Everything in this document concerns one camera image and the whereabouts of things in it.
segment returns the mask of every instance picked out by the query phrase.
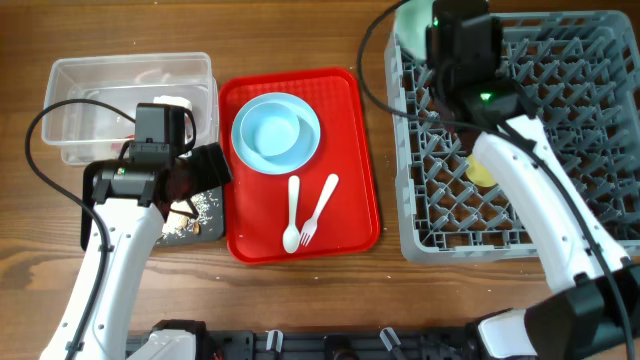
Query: wire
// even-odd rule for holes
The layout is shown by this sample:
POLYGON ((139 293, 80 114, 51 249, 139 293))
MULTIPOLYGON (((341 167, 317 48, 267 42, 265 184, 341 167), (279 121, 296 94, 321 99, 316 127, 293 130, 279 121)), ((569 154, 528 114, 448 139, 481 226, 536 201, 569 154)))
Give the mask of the wire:
POLYGON ((128 140, 124 144, 122 144, 122 149, 120 149, 120 155, 118 155, 118 161, 122 161, 124 159, 124 155, 127 153, 127 150, 129 149, 129 146, 131 145, 132 142, 133 140, 128 140))
POLYGON ((558 191, 562 195, 563 199, 566 201, 573 216, 576 218, 578 225, 580 226, 580 229, 584 234, 584 237, 586 238, 587 242, 589 243, 589 246, 591 247, 591 251, 595 255, 596 260, 598 261, 598 264, 602 268, 602 272, 604 273, 604 276, 609 284, 609 287, 611 288, 611 292, 616 302, 616 307, 618 308, 618 315, 620 316, 620 320, 622 322, 622 331, 624 333, 624 338, 625 338, 627 358, 629 360, 634 359, 635 349, 633 344, 633 334, 631 332, 631 324, 629 321, 629 315, 627 314, 627 309, 622 299, 622 295, 620 294, 620 289, 618 288, 618 284, 615 282, 615 279, 613 278, 613 274, 611 273, 611 269, 607 265, 607 262, 605 261, 604 256, 602 255, 602 251, 600 250, 599 244, 596 243, 595 239, 593 238, 593 234, 591 234, 589 226, 587 225, 586 221, 580 214, 580 210, 578 209, 575 202, 571 198, 571 195, 569 195, 569 192, 565 189, 565 187, 562 185, 560 180, 556 177, 553 171, 551 171, 551 169, 547 166, 547 164, 542 159, 540 159, 532 150, 517 143, 514 139, 510 138, 509 136, 499 131, 488 129, 488 128, 485 128, 476 124, 471 124, 471 123, 463 123, 463 122, 456 122, 456 121, 436 121, 431 119, 424 119, 416 115, 412 115, 403 111, 396 110, 388 106, 387 104, 383 103, 378 98, 376 98, 371 92, 371 90, 369 89, 369 87, 367 86, 367 83, 364 79, 364 74, 362 72, 362 58, 364 56, 364 51, 367 46, 367 43, 369 42, 369 38, 371 37, 373 30, 385 18, 387 18, 391 13, 393 13, 396 9, 398 9, 400 6, 407 3, 408 1, 409 0, 402 0, 400 2, 395 3, 394 5, 389 7, 387 10, 385 10, 382 14, 380 14, 375 20, 373 20, 371 25, 369 25, 369 27, 367 28, 367 31, 365 32, 362 38, 362 42, 360 43, 360 48, 358 49, 358 58, 356 63, 357 74, 360 80, 360 86, 362 87, 362 90, 365 92, 365 94, 376 106, 393 115, 401 116, 409 120, 431 122, 435 124, 441 124, 443 126, 452 125, 456 127, 463 127, 463 128, 483 131, 483 132, 486 132, 487 134, 494 135, 501 138, 502 140, 505 140, 506 142, 512 144, 513 146, 515 146, 516 148, 520 149, 525 154, 527 154, 540 167, 540 169, 544 171, 544 173, 549 177, 551 182, 558 188, 558 191))
POLYGON ((196 220, 198 218, 198 216, 196 214, 188 213, 186 211, 173 210, 173 209, 169 209, 169 211, 174 213, 174 214, 178 214, 178 215, 182 215, 184 217, 188 217, 189 219, 192 219, 192 220, 196 220))
POLYGON ((187 203, 187 206, 189 206, 189 209, 191 209, 191 212, 193 213, 193 215, 198 218, 200 217, 200 213, 198 212, 198 208, 196 208, 196 206, 193 204, 193 201, 191 201, 191 199, 187 199, 185 200, 185 202, 187 203))
POLYGON ((33 172, 40 179, 42 179, 42 181, 44 181, 47 185, 51 186, 54 190, 56 190, 60 194, 64 195, 65 197, 67 197, 68 199, 76 203, 78 206, 82 208, 83 211, 89 214, 89 216, 91 216, 93 221, 95 221, 96 226, 98 227, 98 232, 100 233, 101 246, 100 246, 100 262, 98 264, 98 272, 96 274, 96 279, 93 283, 93 287, 91 288, 91 292, 89 293, 89 299, 87 300, 87 305, 85 306, 85 309, 82 313, 82 317, 80 318, 78 328, 76 329, 75 335, 73 336, 73 340, 71 341, 71 344, 67 351, 66 359, 71 360, 73 359, 76 352, 78 351, 78 348, 80 347, 82 336, 87 327, 87 323, 89 322, 89 317, 91 316, 91 312, 93 311, 93 308, 95 306, 98 293, 100 292, 100 286, 102 285, 102 280, 104 278, 104 273, 107 267, 107 257, 110 250, 110 244, 109 244, 109 238, 108 238, 109 233, 107 232, 107 228, 104 222, 102 221, 102 219, 100 219, 100 216, 92 208, 90 208, 85 203, 83 203, 82 200, 80 200, 77 196, 73 195, 68 190, 66 190, 65 188, 63 188, 62 186, 58 185, 53 180, 48 178, 42 171, 40 171, 38 166, 33 161, 33 157, 31 156, 31 136, 33 135, 33 130, 35 129, 38 122, 40 122, 40 120, 52 110, 55 110, 61 106, 68 105, 68 104, 92 104, 96 106, 101 106, 103 108, 116 112, 120 116, 124 117, 125 119, 133 123, 135 123, 135 120, 129 115, 125 114, 124 112, 114 108, 113 106, 107 105, 99 101, 87 100, 87 99, 71 99, 71 100, 64 100, 64 101, 57 102, 51 106, 48 106, 46 109, 42 110, 38 115, 36 115, 36 117, 31 122, 31 125, 29 125, 29 128, 27 129, 27 135, 24 141, 24 154, 25 154, 25 157, 27 158, 27 163, 29 164, 29 167, 31 167, 31 170, 33 170, 33 172))

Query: clear plastic container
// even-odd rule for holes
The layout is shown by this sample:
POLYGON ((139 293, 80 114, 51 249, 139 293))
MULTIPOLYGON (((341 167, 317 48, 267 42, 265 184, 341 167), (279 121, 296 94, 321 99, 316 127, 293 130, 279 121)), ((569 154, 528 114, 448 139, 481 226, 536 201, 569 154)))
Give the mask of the clear plastic container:
MULTIPOLYGON (((61 59, 53 64, 44 106, 92 99, 135 117, 136 106, 168 95, 189 100, 196 146, 218 139, 218 92, 205 53, 144 54, 61 59)), ((60 146, 62 160, 84 165, 118 156, 133 137, 134 124, 107 109, 71 104, 43 119, 42 140, 60 146)))

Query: plastic storage bin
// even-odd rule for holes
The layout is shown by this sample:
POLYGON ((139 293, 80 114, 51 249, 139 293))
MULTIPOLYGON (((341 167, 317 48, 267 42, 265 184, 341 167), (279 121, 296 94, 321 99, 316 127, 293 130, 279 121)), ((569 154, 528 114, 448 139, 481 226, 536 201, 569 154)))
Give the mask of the plastic storage bin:
MULTIPOLYGON (((196 146, 218 140, 218 93, 211 59, 205 53, 61 59, 51 69, 44 106, 85 98, 135 117, 138 103, 152 103, 162 95, 191 101, 198 132, 196 146)), ((42 140, 60 146, 62 160, 72 165, 117 157, 134 133, 133 123, 88 104, 67 105, 43 121, 42 140)))
MULTIPOLYGON (((539 106, 549 141, 588 206, 631 255, 640 255, 640 55, 620 12, 498 14, 503 62, 539 106)), ((392 34, 385 51, 390 106, 430 111, 431 73, 402 54, 392 34)), ((396 198, 404 257, 420 263, 534 257, 499 186, 468 181, 455 135, 393 116, 396 198)))

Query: light blue plate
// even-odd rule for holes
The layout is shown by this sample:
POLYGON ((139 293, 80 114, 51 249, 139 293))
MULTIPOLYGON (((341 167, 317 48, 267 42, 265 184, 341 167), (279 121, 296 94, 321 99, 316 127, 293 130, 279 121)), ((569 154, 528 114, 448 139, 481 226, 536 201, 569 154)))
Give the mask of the light blue plate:
POLYGON ((240 160, 251 169, 267 175, 286 174, 306 164, 318 149, 320 122, 311 106, 299 97, 286 93, 264 94, 252 99, 240 109, 231 127, 231 143, 240 160), (300 133, 291 149, 282 155, 265 159, 242 141, 240 125, 250 109, 268 102, 280 103, 291 109, 300 120, 300 133))

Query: red tray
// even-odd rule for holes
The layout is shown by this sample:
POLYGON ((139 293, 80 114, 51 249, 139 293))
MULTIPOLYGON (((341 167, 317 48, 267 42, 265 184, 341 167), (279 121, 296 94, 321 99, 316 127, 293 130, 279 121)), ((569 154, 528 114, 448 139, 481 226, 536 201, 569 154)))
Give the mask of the red tray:
POLYGON ((227 246, 245 264, 265 264, 365 251, 380 236, 358 82, 340 68, 237 78, 220 91, 220 143, 233 183, 225 187, 227 246), (311 160, 284 175, 264 175, 240 161, 231 144, 231 125, 240 108, 258 95, 285 92, 300 97, 320 120, 320 145, 311 160), (287 184, 300 177, 296 223, 313 214, 329 174, 340 181, 307 247, 288 254, 282 233, 288 222, 287 184))

